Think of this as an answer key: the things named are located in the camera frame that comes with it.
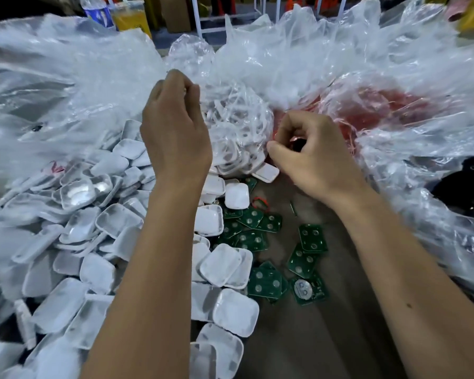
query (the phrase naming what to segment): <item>left hand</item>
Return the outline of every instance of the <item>left hand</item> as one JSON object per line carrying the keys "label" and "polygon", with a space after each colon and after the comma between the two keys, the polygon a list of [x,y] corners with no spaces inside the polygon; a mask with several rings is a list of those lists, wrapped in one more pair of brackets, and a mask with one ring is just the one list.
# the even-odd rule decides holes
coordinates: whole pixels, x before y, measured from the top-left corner
{"label": "left hand", "polygon": [[151,91],[140,133],[159,184],[202,189],[212,147],[198,85],[179,70],[171,70]]}

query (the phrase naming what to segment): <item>water bottle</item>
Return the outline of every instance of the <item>water bottle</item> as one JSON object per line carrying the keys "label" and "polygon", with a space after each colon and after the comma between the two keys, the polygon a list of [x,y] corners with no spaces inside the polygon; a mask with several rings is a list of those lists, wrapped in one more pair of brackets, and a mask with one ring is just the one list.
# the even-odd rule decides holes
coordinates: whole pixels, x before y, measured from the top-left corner
{"label": "water bottle", "polygon": [[81,6],[90,19],[106,28],[114,28],[111,14],[104,0],[81,0]]}

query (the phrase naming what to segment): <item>hand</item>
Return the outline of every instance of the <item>hand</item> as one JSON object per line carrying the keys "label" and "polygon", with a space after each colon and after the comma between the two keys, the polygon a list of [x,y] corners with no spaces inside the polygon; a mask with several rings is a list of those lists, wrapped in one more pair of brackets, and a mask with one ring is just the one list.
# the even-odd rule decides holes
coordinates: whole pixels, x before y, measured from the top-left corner
{"label": "hand", "polygon": [[198,85],[171,70],[149,95],[140,133],[158,183],[202,189],[212,148],[200,112]]}
{"label": "hand", "polygon": [[[301,152],[287,148],[292,136],[304,136]],[[291,111],[285,114],[267,150],[293,183],[334,209],[340,199],[370,187],[346,147],[339,127],[322,114]]]}

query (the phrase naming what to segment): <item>blue bottle label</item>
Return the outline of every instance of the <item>blue bottle label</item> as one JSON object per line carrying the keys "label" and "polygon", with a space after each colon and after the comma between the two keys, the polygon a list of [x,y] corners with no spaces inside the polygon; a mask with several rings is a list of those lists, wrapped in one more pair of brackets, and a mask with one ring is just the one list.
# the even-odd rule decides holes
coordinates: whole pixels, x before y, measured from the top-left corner
{"label": "blue bottle label", "polygon": [[100,25],[103,25],[106,28],[114,27],[111,14],[109,13],[109,9],[107,7],[101,9],[85,9],[84,11],[89,18],[98,22]]}

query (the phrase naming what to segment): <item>forearm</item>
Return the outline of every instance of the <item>forearm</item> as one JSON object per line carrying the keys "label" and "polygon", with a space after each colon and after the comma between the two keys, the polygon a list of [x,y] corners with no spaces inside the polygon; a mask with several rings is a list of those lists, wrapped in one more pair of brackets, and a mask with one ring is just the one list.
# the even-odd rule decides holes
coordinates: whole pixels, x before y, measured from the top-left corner
{"label": "forearm", "polygon": [[134,255],[82,379],[187,377],[191,245],[199,197],[193,186],[155,186]]}
{"label": "forearm", "polygon": [[474,305],[370,188],[332,205],[413,378],[474,378]]}

